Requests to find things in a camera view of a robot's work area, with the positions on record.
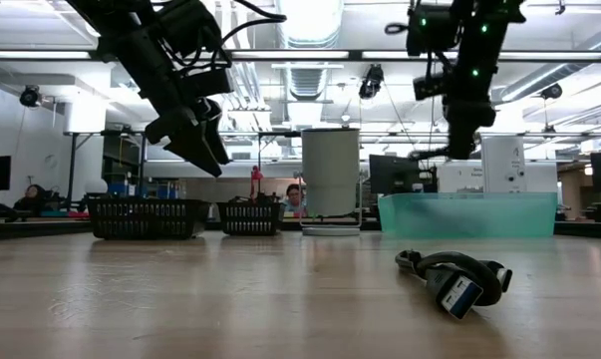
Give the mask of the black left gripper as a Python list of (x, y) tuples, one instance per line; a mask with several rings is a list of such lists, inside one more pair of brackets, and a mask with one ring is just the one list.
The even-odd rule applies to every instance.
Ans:
[(153, 145), (169, 137), (166, 151), (218, 178), (221, 167), (230, 163), (218, 129), (220, 117), (221, 107), (216, 101), (196, 98), (160, 115), (146, 126), (145, 135)]

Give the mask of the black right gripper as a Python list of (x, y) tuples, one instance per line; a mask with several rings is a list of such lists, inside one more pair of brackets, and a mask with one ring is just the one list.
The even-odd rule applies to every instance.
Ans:
[(428, 160), (443, 157), (468, 160), (475, 151), (474, 134), (480, 127), (491, 127), (496, 111), (490, 101), (475, 102), (443, 97), (444, 118), (449, 124), (447, 148), (413, 151), (411, 160)]

